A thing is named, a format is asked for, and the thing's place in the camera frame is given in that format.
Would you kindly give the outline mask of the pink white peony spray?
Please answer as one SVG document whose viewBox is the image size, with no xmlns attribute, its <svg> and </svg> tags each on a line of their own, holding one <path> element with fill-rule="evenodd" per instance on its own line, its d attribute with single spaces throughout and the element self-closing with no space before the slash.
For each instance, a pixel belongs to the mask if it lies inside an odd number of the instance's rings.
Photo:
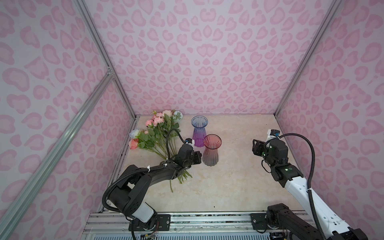
<svg viewBox="0 0 384 240">
<path fill-rule="evenodd" d="M 162 130 L 162 125 L 164 122 L 164 120 L 162 119 L 162 116 L 163 116 L 162 112 L 153 111 L 151 129 L 155 131 L 156 135 L 162 136 L 162 138 L 164 139 L 164 145 L 166 147 L 164 131 Z M 174 138 L 174 140 L 177 142 L 177 140 L 180 140 L 180 138 L 177 137 L 177 138 Z"/>
</svg>

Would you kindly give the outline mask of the white blue artificial rose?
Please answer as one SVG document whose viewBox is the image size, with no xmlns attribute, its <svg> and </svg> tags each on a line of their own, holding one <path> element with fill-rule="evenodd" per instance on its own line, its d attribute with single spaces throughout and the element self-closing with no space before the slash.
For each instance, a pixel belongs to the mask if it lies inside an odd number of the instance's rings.
<svg viewBox="0 0 384 240">
<path fill-rule="evenodd" d="M 139 140 L 137 149 L 146 150 L 148 152 L 154 153 L 164 160 L 168 158 L 166 147 L 164 145 L 164 139 L 162 138 L 162 136 L 156 135 L 154 130 L 149 129 L 144 131 L 135 129 L 130 132 L 130 139 Z"/>
</svg>

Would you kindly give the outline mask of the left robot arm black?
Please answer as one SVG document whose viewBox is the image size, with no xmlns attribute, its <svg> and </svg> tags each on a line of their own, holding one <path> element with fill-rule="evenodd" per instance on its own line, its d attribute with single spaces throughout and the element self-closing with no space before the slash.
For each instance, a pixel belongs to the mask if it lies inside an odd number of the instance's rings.
<svg viewBox="0 0 384 240">
<path fill-rule="evenodd" d="M 177 179 L 193 165 L 201 163 L 202 154 L 190 144 L 183 144 L 179 152 L 158 166 L 138 168 L 130 165 L 115 182 L 105 190 L 102 204 L 105 209 L 122 213 L 138 220 L 151 229 L 156 225 L 157 212 L 144 203 L 149 187 Z"/>
</svg>

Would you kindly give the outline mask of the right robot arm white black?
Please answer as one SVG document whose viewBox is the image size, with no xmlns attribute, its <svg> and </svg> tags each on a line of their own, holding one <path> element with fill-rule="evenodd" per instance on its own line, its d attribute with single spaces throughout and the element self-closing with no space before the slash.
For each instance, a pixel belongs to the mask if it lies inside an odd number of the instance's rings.
<svg viewBox="0 0 384 240">
<path fill-rule="evenodd" d="M 314 225 L 298 217 L 285 204 L 269 206 L 265 215 L 265 228 L 282 228 L 298 240 L 366 240 L 361 229 L 352 228 L 342 220 L 312 189 L 312 178 L 288 160 L 288 147 L 279 138 L 266 142 L 253 140 L 252 152 L 262 157 L 270 167 L 273 179 L 287 190 L 302 206 Z"/>
</svg>

